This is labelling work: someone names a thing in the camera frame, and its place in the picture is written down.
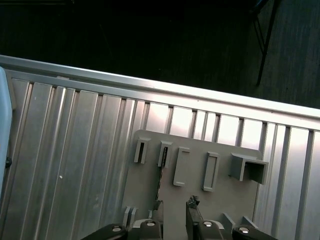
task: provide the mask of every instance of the screw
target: screw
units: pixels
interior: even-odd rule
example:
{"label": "screw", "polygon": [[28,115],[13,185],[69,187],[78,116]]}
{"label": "screw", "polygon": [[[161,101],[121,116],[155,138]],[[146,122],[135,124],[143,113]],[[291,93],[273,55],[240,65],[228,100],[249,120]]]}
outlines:
{"label": "screw", "polygon": [[205,225],[206,227],[212,227],[212,222],[210,221],[204,221],[203,225]]}
{"label": "screw", "polygon": [[149,227],[153,227],[155,225],[155,223],[153,221],[148,221],[146,223],[146,225],[149,226]]}
{"label": "screw", "polygon": [[249,233],[249,229],[246,227],[240,227],[239,231],[242,232],[243,234],[248,234]]}
{"label": "screw", "polygon": [[112,232],[120,232],[121,231],[121,227],[120,226],[114,226],[112,228]]}

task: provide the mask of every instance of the corrugated metal surface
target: corrugated metal surface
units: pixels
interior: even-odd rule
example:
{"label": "corrugated metal surface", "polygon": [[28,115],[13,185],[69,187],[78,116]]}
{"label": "corrugated metal surface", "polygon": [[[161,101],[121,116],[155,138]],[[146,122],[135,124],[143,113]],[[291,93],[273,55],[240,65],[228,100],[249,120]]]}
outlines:
{"label": "corrugated metal surface", "polygon": [[134,98],[127,86],[8,72],[17,109],[2,239],[77,240],[121,222],[127,156],[139,129],[261,150],[270,173],[259,188],[254,222],[279,239],[319,238],[319,118],[148,89],[140,91],[144,99],[139,90]]}

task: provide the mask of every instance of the metal edge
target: metal edge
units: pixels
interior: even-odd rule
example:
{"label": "metal edge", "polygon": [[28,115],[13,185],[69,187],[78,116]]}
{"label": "metal edge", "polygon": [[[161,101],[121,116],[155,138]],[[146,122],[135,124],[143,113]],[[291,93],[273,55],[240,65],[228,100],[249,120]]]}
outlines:
{"label": "metal edge", "polygon": [[274,102],[225,92],[183,86],[173,83],[147,80],[143,78],[130,77],[113,73],[106,73],[102,71],[88,70],[78,67],[28,60],[12,56],[0,55],[0,65],[3,65],[4,67],[10,67],[19,71],[34,70],[36,72],[42,72],[47,74],[58,74],[59,76],[66,75],[80,79],[90,79],[90,82],[93,80],[93,83],[96,84],[111,84],[122,87],[134,87],[153,92],[156,91],[178,95],[187,95],[196,98],[205,98],[207,100],[228,103],[233,105],[244,105],[247,107],[258,109],[262,108],[264,110],[271,110],[272,112],[277,111],[282,113],[295,114],[299,116],[320,118],[320,109],[296,106],[287,103]]}
{"label": "metal edge", "polygon": [[[137,89],[126,89],[114,86],[98,85],[91,82],[76,81],[70,79],[61,79],[52,76],[39,75],[34,73],[27,73],[22,71],[7,70],[11,74],[12,78],[30,81],[33,83],[42,83],[53,86],[61,86],[65,88],[71,88],[86,92],[94,92],[99,94],[107,94],[111,96],[121,96],[125,99],[142,100],[144,102],[165,104],[169,106],[175,106],[177,108],[197,109],[200,111],[211,112],[213,109],[216,116],[219,114],[222,118],[237,119],[237,130],[239,118],[252,119],[269,123],[277,123],[286,126],[320,130],[320,121],[318,118],[311,118],[307,116],[289,115],[281,112],[270,112],[266,109],[249,108],[241,105],[231,105],[222,102],[214,102],[208,100],[199,100],[187,96],[177,96],[168,93],[154,93]],[[217,133],[214,134],[214,140],[217,140]]]}

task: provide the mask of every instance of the gray plastic tab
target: gray plastic tab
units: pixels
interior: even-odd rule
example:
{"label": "gray plastic tab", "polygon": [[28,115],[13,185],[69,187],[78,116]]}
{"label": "gray plastic tab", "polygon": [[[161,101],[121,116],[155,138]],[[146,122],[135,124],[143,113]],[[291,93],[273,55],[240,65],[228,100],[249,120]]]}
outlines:
{"label": "gray plastic tab", "polygon": [[232,153],[230,174],[239,181],[251,179],[259,184],[265,184],[268,162],[257,160],[251,156]]}
{"label": "gray plastic tab", "polygon": [[123,226],[127,226],[129,224],[128,219],[129,219],[130,209],[131,209],[131,207],[127,206],[124,211],[124,216],[123,216],[123,221],[122,221]]}
{"label": "gray plastic tab", "polygon": [[190,149],[187,147],[179,147],[178,158],[176,160],[173,185],[183,187],[187,181],[187,165],[189,163]]}
{"label": "gray plastic tab", "polygon": [[158,161],[158,167],[161,167],[162,160],[164,157],[164,152],[166,148],[166,157],[165,157],[165,168],[168,168],[171,154],[172,154],[172,142],[169,141],[161,141],[161,148],[160,148],[160,154],[159,154],[159,161]]}
{"label": "gray plastic tab", "polygon": [[258,226],[257,225],[255,225],[247,216],[244,216],[243,218],[242,218],[242,223],[241,224],[243,224],[243,225],[250,225],[251,227],[254,227],[254,228],[258,228]]}
{"label": "gray plastic tab", "polygon": [[138,210],[138,208],[134,207],[131,212],[129,228],[132,228],[134,226],[137,210]]}
{"label": "gray plastic tab", "polygon": [[234,229],[236,223],[231,219],[231,217],[227,213],[222,213],[221,215],[221,223],[224,226],[224,229],[231,233],[232,229]]}
{"label": "gray plastic tab", "polygon": [[208,152],[202,187],[204,191],[213,192],[215,190],[218,178],[219,163],[220,155],[216,152]]}
{"label": "gray plastic tab", "polygon": [[148,219],[152,219],[152,213],[153,213],[153,211],[152,211],[152,210],[149,210],[149,216],[148,216]]}
{"label": "gray plastic tab", "polygon": [[139,138],[136,144],[134,162],[144,164],[150,138]]}

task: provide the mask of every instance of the dark background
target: dark background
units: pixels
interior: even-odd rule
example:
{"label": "dark background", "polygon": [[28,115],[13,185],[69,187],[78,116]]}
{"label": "dark background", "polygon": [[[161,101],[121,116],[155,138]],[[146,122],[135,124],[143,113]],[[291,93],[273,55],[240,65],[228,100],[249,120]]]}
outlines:
{"label": "dark background", "polygon": [[252,20],[213,4],[3,4],[0,54],[320,108],[319,0],[281,1],[259,87]]}

